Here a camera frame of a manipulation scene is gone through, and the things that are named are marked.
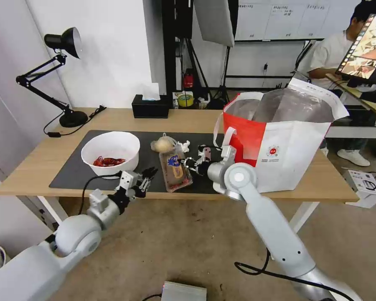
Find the black desk mat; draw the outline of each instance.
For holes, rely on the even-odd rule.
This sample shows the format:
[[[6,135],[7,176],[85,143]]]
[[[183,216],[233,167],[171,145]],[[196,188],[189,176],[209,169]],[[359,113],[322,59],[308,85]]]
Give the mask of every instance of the black desk mat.
[[[54,180],[50,183],[51,188],[63,188],[63,189],[83,189],[86,182],[96,174],[93,170],[86,165],[81,159],[81,149],[83,146],[100,134],[107,133],[109,131],[104,130],[91,130],[86,133],[80,144],[68,158],[64,166],[59,173],[55,176]],[[130,132],[139,138],[141,147],[139,150],[139,163],[136,172],[142,172],[144,169],[151,166],[155,166],[159,169],[154,179],[150,184],[150,192],[167,192],[164,184],[164,178],[162,168],[160,166],[159,154],[150,149],[150,143],[153,140],[157,140],[162,136],[160,132]],[[199,133],[167,133],[177,141],[186,142],[190,141],[189,153],[185,153],[186,157],[198,157],[198,145],[206,144],[213,145],[213,134],[199,134]],[[221,145],[223,141],[223,134],[219,134],[217,142]],[[220,160],[220,153],[216,150],[212,150],[212,159],[215,161]],[[191,172],[193,177],[193,184],[181,188],[174,193],[199,193],[199,194],[216,194],[213,190],[213,182]],[[92,180],[88,189],[99,188],[101,190],[113,190],[119,184],[119,180],[106,180],[95,179]]]

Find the concrete floor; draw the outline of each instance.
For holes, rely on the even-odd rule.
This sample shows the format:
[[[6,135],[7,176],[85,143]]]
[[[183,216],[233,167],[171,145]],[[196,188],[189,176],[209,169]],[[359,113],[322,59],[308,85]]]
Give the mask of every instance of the concrete floor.
[[[354,168],[333,152],[329,159],[338,168]],[[367,170],[373,168],[376,159]],[[77,199],[62,203],[69,214],[79,207]],[[290,219],[299,203],[278,206]],[[376,206],[321,204],[299,236],[320,269],[363,300],[376,301]],[[303,300],[288,281],[248,276],[234,267],[234,261],[262,267],[265,255],[242,202],[139,200],[51,300],[140,301],[160,293],[165,280],[206,287],[209,301]],[[274,262],[268,269],[279,271]]]

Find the lamp base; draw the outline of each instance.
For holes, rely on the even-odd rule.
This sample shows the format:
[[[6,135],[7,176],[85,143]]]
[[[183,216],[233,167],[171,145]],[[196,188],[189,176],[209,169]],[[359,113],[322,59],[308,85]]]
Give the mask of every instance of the lamp base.
[[[88,115],[81,111],[66,111],[60,117],[60,125],[65,128],[75,128],[88,121]]]

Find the paper bag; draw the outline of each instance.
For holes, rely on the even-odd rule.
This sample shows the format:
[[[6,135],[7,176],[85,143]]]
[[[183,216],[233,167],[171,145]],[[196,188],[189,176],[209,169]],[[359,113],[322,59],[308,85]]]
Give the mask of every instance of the paper bag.
[[[255,167],[258,191],[269,192],[295,189],[331,123],[348,112],[330,91],[292,79],[285,89],[240,93],[222,116],[223,145],[237,149],[236,163]]]

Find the red object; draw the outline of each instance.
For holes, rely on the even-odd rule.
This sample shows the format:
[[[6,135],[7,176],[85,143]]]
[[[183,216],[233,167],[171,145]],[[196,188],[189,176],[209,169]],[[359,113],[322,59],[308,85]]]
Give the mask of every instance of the red object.
[[[186,73],[184,76],[184,89],[193,87],[193,75]]]
[[[236,130],[236,134],[233,135],[230,140],[230,145],[237,149],[235,163],[243,162],[255,167],[257,160],[244,159],[244,146],[245,152],[250,154],[252,158],[258,157],[266,123],[246,120],[230,115],[225,112],[225,109],[226,107],[224,107],[223,111],[224,133],[229,127]],[[270,153],[272,153],[273,150],[274,153],[277,151],[276,149],[271,149]]]
[[[116,166],[120,165],[121,163],[124,163],[125,159],[114,159],[114,158],[103,158],[102,156],[99,156],[93,163],[94,166],[99,167],[110,167],[110,166]]]

